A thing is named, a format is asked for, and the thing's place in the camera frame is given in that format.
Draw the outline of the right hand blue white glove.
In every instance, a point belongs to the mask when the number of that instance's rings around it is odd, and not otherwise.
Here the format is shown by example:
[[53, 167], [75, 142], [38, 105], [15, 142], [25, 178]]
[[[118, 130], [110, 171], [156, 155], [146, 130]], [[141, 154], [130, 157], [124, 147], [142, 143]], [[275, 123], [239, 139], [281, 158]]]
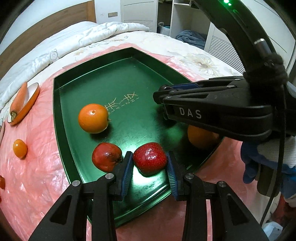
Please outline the right hand blue white glove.
[[[274, 170], [277, 169], [279, 146], [279, 140], [270, 140], [260, 145], [242, 143], [240, 156], [245, 164], [243, 174], [245, 184], [249, 184], [255, 179], [260, 164]], [[280, 192], [285, 201], [295, 207], [295, 137], [293, 136], [285, 139]]]

